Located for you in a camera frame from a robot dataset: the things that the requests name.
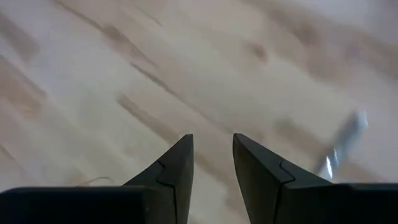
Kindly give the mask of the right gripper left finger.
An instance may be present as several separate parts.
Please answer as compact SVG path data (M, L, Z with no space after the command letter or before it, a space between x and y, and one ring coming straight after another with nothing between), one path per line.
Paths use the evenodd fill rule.
M20 187L0 192L0 224L187 224L193 135L120 186Z

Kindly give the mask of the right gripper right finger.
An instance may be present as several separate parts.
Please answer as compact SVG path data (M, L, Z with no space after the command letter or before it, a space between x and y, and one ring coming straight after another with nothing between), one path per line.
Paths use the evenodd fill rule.
M238 133L233 158L251 224L398 224L398 184L334 184Z

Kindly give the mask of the plain silver spoon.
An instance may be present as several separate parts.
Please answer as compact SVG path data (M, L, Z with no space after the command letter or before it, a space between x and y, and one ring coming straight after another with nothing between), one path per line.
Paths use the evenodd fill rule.
M365 110L352 113L337 131L331 146L316 166L316 175L332 180L345 161L346 155L354 148L367 128L368 116Z

